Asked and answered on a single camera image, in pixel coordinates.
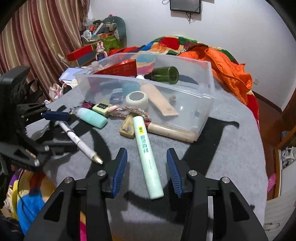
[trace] white pen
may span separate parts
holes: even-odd
[[[77,145],[77,147],[93,162],[98,164],[103,164],[103,160],[98,156],[98,154],[89,148],[68,126],[68,123],[61,121],[59,126],[67,133],[68,137]]]

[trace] brown floor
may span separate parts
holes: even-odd
[[[274,148],[281,141],[281,132],[285,130],[284,122],[281,114],[263,102],[257,99],[259,103],[259,127],[260,134],[263,142],[265,161],[266,161],[266,174],[270,177],[276,171]],[[267,200],[274,197],[275,188],[267,194]]]

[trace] wall outlet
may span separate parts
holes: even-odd
[[[255,85],[257,85],[258,82],[259,82],[259,80],[258,80],[257,78],[255,78],[255,79],[253,80],[253,83],[254,83]]]

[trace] tape roll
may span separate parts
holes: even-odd
[[[148,96],[143,91],[131,92],[126,96],[126,104],[146,110],[148,108]]]

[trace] transparent plastic bin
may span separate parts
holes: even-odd
[[[105,68],[107,65],[114,65],[129,59],[136,60],[138,75],[148,74],[157,67],[175,66],[179,71],[179,81],[177,84],[170,85],[135,77],[92,74],[102,67]],[[192,131],[196,134],[196,140],[214,105],[213,74],[211,63],[207,61],[151,53],[119,53],[93,62],[77,72],[75,77],[85,100],[94,104],[109,103],[112,91],[122,88],[122,85],[127,83],[138,82],[140,85],[154,85],[168,101],[171,96],[176,97],[176,102],[171,105],[179,115],[163,116],[149,100],[147,113],[152,122]],[[120,104],[120,107],[124,106],[126,106],[125,96]]]

